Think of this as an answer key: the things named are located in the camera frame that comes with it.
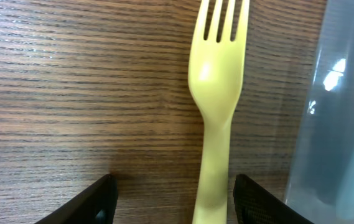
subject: fork tine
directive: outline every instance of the fork tine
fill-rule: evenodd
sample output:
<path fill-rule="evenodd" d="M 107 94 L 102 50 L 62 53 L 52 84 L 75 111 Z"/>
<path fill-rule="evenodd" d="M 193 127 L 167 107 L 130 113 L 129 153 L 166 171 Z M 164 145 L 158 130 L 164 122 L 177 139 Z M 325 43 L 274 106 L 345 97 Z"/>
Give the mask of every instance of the fork tine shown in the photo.
<path fill-rule="evenodd" d="M 233 14 L 235 12 L 235 2 L 236 0 L 229 0 L 228 9 L 226 10 L 224 28 L 222 30 L 221 40 L 231 39 L 232 24 L 233 24 Z"/>
<path fill-rule="evenodd" d="M 212 23 L 210 26 L 210 31 L 208 31 L 208 40 L 216 40 L 218 25 L 220 24 L 221 17 L 222 0 L 217 0 L 214 7 L 214 13 L 212 18 Z"/>
<path fill-rule="evenodd" d="M 249 19 L 250 0 L 243 0 L 241 3 L 238 28 L 236 31 L 236 40 L 244 40 L 246 42 L 247 26 Z"/>
<path fill-rule="evenodd" d="M 200 4 L 199 13 L 196 20 L 195 33 L 193 37 L 195 39 L 204 39 L 204 30 L 206 28 L 206 19 L 208 11 L 208 3 L 210 0 L 202 0 Z"/>

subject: wooden surface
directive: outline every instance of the wooden surface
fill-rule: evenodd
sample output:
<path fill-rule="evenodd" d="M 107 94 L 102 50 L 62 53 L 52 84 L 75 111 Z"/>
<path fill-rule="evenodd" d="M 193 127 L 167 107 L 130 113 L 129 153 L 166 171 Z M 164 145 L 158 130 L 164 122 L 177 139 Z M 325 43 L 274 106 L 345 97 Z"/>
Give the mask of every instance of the wooden surface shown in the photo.
<path fill-rule="evenodd" d="M 325 3 L 252 0 L 230 187 L 246 173 L 283 197 Z M 187 71 L 199 4 L 0 0 L 0 223 L 34 223 L 109 171 L 114 223 L 191 222 L 203 123 Z"/>

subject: yellow plastic fork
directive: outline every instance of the yellow plastic fork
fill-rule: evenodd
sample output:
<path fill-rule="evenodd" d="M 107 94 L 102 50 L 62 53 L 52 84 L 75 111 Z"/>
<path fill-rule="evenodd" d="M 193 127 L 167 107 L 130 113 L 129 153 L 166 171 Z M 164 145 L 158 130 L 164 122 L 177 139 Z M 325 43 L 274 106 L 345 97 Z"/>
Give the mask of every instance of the yellow plastic fork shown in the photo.
<path fill-rule="evenodd" d="M 217 42 L 222 1 L 215 3 L 205 40 L 209 0 L 202 0 L 190 50 L 189 88 L 204 120 L 193 224 L 226 223 L 231 122 L 243 85 L 249 0 L 242 2 L 234 41 L 231 30 L 235 0 L 229 0 L 221 41 Z"/>

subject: utensil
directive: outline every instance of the utensil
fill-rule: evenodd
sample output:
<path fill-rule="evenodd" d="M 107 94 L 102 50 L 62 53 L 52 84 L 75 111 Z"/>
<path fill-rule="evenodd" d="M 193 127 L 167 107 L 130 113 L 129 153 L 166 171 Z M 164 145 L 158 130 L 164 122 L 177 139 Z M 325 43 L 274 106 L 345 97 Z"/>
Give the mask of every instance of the utensil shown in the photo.
<path fill-rule="evenodd" d="M 189 88 L 205 128 L 193 224 L 226 223 L 230 131 L 243 85 L 249 0 L 242 2 L 234 40 L 235 0 L 229 0 L 221 40 L 217 42 L 222 2 L 215 3 L 205 40 L 209 0 L 202 0 L 190 50 Z"/>

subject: translucent plastic lid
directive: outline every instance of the translucent plastic lid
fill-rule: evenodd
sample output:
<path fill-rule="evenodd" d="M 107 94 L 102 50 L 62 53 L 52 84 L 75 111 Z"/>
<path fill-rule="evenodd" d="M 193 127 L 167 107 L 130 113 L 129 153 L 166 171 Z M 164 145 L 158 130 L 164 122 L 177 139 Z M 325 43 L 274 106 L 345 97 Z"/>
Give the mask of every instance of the translucent plastic lid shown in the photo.
<path fill-rule="evenodd" d="M 316 224 L 354 223 L 354 0 L 329 0 L 286 203 Z"/>

